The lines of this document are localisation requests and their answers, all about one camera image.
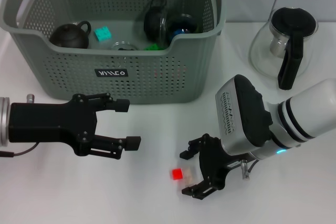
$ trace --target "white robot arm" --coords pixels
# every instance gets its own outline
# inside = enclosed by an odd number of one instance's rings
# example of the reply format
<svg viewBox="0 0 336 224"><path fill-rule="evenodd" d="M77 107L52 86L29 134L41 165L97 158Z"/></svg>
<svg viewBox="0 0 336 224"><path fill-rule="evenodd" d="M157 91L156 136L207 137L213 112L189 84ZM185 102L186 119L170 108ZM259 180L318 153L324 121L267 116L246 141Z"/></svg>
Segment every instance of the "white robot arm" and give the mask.
<svg viewBox="0 0 336 224"><path fill-rule="evenodd" d="M200 154L204 181L182 190L197 199L222 190L230 170L241 167L243 179L249 179L249 162L336 128L336 79L324 80L280 104L270 104L246 77L237 75L219 90L216 105L221 139L205 134L190 141L188 151L180 154L183 159Z"/></svg>

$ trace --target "black teapot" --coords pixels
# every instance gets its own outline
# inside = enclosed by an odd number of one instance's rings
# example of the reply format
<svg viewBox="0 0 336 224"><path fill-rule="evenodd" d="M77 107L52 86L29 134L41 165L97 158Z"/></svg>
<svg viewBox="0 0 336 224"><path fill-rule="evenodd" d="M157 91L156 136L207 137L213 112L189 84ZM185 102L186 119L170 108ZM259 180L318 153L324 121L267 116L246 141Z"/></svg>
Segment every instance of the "black teapot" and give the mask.
<svg viewBox="0 0 336 224"><path fill-rule="evenodd" d="M81 29L87 25L87 31ZM83 48L89 47L89 34L91 25L88 21L82 21L78 25L66 24L58 27L50 37L50 42L58 47Z"/></svg>

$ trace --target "black lid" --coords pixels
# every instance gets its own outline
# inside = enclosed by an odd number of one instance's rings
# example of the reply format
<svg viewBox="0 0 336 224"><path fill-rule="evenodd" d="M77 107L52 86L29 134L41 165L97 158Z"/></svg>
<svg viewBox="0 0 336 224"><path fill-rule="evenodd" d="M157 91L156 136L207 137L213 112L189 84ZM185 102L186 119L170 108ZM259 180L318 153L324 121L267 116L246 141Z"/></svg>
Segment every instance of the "black lid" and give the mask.
<svg viewBox="0 0 336 224"><path fill-rule="evenodd" d="M303 37L308 37L315 32L316 28L314 17L301 8L280 8L274 12L271 22L274 28L287 36L290 36L293 31L300 31Z"/></svg>
<svg viewBox="0 0 336 224"><path fill-rule="evenodd" d="M57 28L53 36L58 40L71 40L84 34L84 32L81 31L82 29L74 24L66 24Z"/></svg>

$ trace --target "white table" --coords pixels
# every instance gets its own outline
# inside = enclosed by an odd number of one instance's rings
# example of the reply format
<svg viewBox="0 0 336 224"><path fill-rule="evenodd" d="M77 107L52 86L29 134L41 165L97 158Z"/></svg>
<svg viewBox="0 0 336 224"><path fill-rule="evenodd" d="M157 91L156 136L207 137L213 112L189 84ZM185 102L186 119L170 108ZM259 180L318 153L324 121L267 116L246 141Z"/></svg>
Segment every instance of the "white table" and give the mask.
<svg viewBox="0 0 336 224"><path fill-rule="evenodd" d="M248 64L250 43L260 23L227 24L218 38L202 96L188 104L132 105L128 113L100 112L97 133L141 136L137 152L119 161L77 157L61 143L42 143L33 152L0 159L1 224L101 223L333 223L336 200L336 131L300 148L259 162L251 180L229 173L226 187L204 200L181 194L170 170L197 166L179 159L189 140L219 137L215 93L234 75L250 79L270 102L280 102L326 78L336 78L336 23L322 23L316 53L291 91L280 91ZM0 97L62 103L40 87L16 45L5 35L0 49ZM2 150L23 151L31 144Z"/></svg>

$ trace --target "black cable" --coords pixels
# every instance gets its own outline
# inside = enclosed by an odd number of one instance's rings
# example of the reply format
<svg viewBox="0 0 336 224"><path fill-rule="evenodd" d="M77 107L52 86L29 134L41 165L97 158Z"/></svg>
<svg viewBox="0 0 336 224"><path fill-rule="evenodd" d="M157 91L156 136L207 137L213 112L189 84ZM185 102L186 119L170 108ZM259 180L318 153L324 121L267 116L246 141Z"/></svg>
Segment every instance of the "black cable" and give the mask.
<svg viewBox="0 0 336 224"><path fill-rule="evenodd" d="M26 150L26 151L24 151L24 152L15 153L15 154L14 154L14 157L22 156L22 155L27 154L28 152L31 152L33 149L35 149L35 148L38 146L38 144L39 144L39 143L34 144L34 146L33 146L32 148L30 148L30 149L28 149L28 150Z"/></svg>
<svg viewBox="0 0 336 224"><path fill-rule="evenodd" d="M251 165L250 169L248 170L248 173L252 172L253 167L259 162L259 160L255 160L254 163Z"/></svg>
<svg viewBox="0 0 336 224"><path fill-rule="evenodd" d="M35 149L38 146L39 143L34 144L32 148L29 148L28 150L24 152L14 153L14 152L0 152L0 157L17 157L22 156L24 154L27 154L28 152L31 152L33 149Z"/></svg>

